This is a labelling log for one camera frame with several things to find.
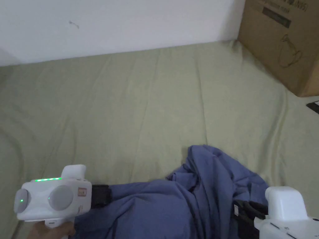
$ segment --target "cardboard box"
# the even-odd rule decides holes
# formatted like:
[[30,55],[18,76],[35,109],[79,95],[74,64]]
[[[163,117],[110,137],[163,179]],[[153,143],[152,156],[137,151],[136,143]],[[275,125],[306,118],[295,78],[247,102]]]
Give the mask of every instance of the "cardboard box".
[[319,0],[246,0],[238,39],[295,95],[319,95]]

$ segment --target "printed kettle illustration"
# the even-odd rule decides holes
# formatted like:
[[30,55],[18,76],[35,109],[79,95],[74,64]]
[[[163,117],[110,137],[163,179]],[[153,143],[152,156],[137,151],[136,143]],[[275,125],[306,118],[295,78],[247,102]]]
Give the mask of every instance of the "printed kettle illustration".
[[278,63],[283,68],[297,63],[302,58],[302,52],[297,50],[288,35],[284,35],[279,44]]

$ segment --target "finger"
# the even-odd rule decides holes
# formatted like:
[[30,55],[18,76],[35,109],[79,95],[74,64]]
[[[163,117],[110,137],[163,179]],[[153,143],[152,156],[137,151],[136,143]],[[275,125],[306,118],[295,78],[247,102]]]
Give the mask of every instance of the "finger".
[[65,222],[61,226],[53,228],[48,235],[52,238],[61,238],[65,235],[73,236],[75,234],[74,224],[72,222]]

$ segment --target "human hand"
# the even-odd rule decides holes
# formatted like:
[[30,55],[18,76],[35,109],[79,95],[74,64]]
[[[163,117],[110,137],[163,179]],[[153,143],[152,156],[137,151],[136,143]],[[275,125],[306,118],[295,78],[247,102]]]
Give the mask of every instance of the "human hand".
[[47,228],[44,221],[33,225],[27,239],[61,239],[63,236],[75,234],[72,222],[65,222],[56,228]]

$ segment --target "sticker label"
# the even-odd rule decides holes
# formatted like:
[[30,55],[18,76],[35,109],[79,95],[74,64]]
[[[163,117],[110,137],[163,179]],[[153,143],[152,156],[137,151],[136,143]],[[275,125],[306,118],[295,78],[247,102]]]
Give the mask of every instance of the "sticker label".
[[86,196],[86,188],[78,188],[78,196],[85,197]]
[[234,214],[236,215],[236,216],[238,216],[238,206],[237,205],[234,205]]

